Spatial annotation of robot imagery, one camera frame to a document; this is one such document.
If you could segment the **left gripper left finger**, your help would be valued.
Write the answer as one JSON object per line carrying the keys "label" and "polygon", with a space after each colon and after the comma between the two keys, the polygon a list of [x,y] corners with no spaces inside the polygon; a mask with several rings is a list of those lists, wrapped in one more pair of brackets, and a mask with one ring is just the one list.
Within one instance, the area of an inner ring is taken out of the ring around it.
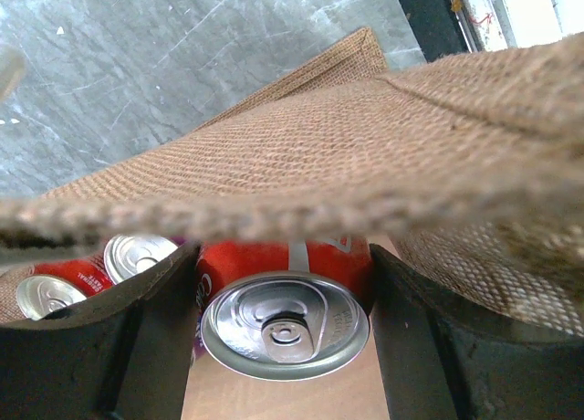
{"label": "left gripper left finger", "polygon": [[187,243],[93,298],[2,325],[2,418],[180,418],[198,252]]}

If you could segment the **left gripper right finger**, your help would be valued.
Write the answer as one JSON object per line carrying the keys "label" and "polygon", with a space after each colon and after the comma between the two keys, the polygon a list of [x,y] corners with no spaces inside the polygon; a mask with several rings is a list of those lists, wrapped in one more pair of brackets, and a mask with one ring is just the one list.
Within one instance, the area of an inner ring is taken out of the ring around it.
{"label": "left gripper right finger", "polygon": [[581,338],[494,313],[370,249],[390,418],[582,418]]}

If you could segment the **red cola can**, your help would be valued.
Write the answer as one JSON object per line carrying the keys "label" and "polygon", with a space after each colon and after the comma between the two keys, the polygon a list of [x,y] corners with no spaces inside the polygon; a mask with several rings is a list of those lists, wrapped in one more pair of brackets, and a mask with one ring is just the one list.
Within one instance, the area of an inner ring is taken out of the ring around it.
{"label": "red cola can", "polygon": [[41,320],[112,286],[105,270],[86,259],[40,263],[18,283],[16,303],[26,318]]}
{"label": "red cola can", "polygon": [[238,373],[316,378],[369,340],[374,266],[364,237],[205,244],[196,273],[202,343]]}

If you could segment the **burlap canvas tote bag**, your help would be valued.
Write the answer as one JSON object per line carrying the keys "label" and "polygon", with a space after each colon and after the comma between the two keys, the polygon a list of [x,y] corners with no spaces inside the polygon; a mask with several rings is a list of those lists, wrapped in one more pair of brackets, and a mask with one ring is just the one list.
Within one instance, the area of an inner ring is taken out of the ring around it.
{"label": "burlap canvas tote bag", "polygon": [[391,72],[363,27],[179,140],[1,201],[5,266],[129,232],[381,233],[419,275],[583,340],[583,37]]}

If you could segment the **purple fanta can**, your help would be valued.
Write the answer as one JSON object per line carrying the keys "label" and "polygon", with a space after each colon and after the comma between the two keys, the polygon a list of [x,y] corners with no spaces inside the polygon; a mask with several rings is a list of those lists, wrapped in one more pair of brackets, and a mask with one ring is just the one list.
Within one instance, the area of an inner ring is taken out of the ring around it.
{"label": "purple fanta can", "polygon": [[117,235],[103,250],[103,264],[114,285],[133,278],[167,258],[179,246],[156,235]]}

